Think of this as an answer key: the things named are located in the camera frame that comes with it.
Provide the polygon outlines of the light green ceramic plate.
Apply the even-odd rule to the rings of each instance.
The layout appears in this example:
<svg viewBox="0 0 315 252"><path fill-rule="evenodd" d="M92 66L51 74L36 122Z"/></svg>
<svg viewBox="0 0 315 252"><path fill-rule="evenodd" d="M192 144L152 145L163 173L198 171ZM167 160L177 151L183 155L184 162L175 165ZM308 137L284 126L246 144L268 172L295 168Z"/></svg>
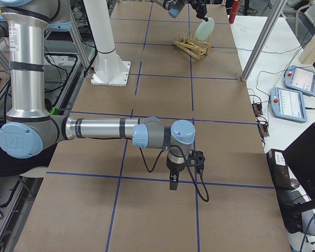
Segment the light green ceramic plate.
<svg viewBox="0 0 315 252"><path fill-rule="evenodd" d="M202 21L196 29L195 39L204 41L206 40L212 33L214 29L215 22L212 17L208 17L208 21Z"/></svg>

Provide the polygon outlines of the wooden dish rack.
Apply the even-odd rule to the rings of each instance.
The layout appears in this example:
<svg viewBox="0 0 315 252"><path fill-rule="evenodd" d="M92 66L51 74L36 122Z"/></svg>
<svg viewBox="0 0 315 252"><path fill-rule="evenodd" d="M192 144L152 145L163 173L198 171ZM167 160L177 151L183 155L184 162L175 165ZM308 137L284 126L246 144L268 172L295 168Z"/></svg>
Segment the wooden dish rack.
<svg viewBox="0 0 315 252"><path fill-rule="evenodd" d="M187 34L179 34L178 38L174 38L173 44L194 59L200 60L209 53L211 36L205 40L198 40L195 38L194 31L188 30Z"/></svg>

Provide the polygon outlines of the red cylinder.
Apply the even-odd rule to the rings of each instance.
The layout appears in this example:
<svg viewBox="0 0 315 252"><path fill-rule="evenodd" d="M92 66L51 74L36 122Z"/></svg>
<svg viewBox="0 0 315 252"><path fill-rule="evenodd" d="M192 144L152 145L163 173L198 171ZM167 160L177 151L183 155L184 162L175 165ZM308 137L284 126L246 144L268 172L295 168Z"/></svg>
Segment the red cylinder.
<svg viewBox="0 0 315 252"><path fill-rule="evenodd" d="M239 5L240 5L240 0L234 0L233 1L232 8L231 8L230 15L229 15L229 23L230 24L233 24L235 21L235 17L238 13Z"/></svg>

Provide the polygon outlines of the orange black connector block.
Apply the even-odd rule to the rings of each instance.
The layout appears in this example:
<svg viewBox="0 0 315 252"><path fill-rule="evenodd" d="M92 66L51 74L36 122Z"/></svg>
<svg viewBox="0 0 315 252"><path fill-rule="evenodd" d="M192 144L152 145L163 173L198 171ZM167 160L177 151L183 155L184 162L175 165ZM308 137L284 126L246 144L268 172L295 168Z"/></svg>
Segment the orange black connector block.
<svg viewBox="0 0 315 252"><path fill-rule="evenodd" d="M253 102L252 108L253 108L254 115L256 117L263 115L263 109L262 109L263 105L261 102Z"/></svg>
<svg viewBox="0 0 315 252"><path fill-rule="evenodd" d="M267 121L257 121L257 127L259 130L259 134L262 138L269 137L268 132L268 122Z"/></svg>

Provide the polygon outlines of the black box device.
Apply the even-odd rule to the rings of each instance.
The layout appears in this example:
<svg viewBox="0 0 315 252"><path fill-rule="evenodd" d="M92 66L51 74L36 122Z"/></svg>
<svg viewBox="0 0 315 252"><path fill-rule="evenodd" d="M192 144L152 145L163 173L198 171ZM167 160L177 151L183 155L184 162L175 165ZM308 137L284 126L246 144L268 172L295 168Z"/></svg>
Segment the black box device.
<svg viewBox="0 0 315 252"><path fill-rule="evenodd" d="M274 187L282 190L294 190L282 151L270 149L266 153L266 158Z"/></svg>

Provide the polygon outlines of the far teach pendant tablet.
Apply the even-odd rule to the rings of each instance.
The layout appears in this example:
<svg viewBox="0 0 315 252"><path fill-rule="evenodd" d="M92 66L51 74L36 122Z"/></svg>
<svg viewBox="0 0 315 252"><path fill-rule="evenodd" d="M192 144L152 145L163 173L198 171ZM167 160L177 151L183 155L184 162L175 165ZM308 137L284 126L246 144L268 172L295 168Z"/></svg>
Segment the far teach pendant tablet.
<svg viewBox="0 0 315 252"><path fill-rule="evenodd" d="M292 65L284 73L284 84L289 89L313 96L315 94L315 71Z"/></svg>

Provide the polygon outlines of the teach pendant tablet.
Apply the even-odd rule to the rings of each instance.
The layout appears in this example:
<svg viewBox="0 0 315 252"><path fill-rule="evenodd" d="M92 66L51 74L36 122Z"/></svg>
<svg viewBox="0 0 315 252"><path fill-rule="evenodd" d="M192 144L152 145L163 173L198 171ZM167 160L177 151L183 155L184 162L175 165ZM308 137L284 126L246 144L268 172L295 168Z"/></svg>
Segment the teach pendant tablet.
<svg viewBox="0 0 315 252"><path fill-rule="evenodd" d="M289 89L313 96L315 94L315 71L292 65L284 73L284 84Z"/></svg>
<svg viewBox="0 0 315 252"><path fill-rule="evenodd" d="M274 87L270 94L274 117L294 122L307 122L307 112L301 91Z"/></svg>

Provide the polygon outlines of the near teach pendant tablet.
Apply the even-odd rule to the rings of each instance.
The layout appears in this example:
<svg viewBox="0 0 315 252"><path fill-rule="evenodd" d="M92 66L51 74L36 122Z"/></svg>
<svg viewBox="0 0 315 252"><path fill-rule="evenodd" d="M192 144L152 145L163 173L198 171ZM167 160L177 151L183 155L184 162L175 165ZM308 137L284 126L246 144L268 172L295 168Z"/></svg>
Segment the near teach pendant tablet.
<svg viewBox="0 0 315 252"><path fill-rule="evenodd" d="M307 112L301 91L274 87L270 94L274 117L294 122L307 122Z"/></svg>

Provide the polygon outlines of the black laptop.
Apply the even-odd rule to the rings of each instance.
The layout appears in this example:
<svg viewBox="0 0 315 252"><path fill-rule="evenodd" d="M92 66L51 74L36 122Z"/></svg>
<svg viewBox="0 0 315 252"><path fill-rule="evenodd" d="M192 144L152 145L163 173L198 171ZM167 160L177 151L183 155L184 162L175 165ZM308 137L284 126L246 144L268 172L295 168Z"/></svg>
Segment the black laptop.
<svg viewBox="0 0 315 252"><path fill-rule="evenodd" d="M310 198L315 198L315 122L284 151L283 156Z"/></svg>

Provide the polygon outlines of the aluminium frame post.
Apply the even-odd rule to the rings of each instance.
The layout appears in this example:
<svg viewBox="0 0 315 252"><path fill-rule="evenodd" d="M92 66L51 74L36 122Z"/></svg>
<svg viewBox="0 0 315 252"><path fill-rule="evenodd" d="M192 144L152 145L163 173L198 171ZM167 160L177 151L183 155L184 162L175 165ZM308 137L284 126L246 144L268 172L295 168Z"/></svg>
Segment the aluminium frame post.
<svg viewBox="0 0 315 252"><path fill-rule="evenodd" d="M274 28L277 19L279 18L284 6L286 5L286 0L276 1L275 5L272 7L269 16L260 32L260 35L255 43L255 46L252 50L252 53L247 61L247 64L244 68L244 71L241 76L241 81L246 82L248 77L250 76L264 46L267 39L270 36L272 29Z"/></svg>

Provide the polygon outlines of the white pedestal column with base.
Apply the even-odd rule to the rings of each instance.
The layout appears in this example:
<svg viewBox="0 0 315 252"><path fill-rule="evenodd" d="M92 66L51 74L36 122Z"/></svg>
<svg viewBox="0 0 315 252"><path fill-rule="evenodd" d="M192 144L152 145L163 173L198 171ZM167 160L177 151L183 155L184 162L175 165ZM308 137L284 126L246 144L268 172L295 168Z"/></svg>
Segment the white pedestal column with base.
<svg viewBox="0 0 315 252"><path fill-rule="evenodd" d="M121 60L117 54L107 2L87 0L84 1L84 5L97 50L91 83L126 86L131 63Z"/></svg>

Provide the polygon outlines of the green handled tool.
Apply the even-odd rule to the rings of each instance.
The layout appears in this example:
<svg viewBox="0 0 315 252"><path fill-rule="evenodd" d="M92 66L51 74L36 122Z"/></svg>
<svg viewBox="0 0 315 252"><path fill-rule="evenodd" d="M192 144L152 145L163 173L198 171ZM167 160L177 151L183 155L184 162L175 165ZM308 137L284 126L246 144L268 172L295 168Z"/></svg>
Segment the green handled tool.
<svg viewBox="0 0 315 252"><path fill-rule="evenodd" d="M52 107L51 111L49 112L50 115L54 115L54 116L62 116L62 115L66 115L69 114L71 112L71 109L69 108L56 108L56 107Z"/></svg>

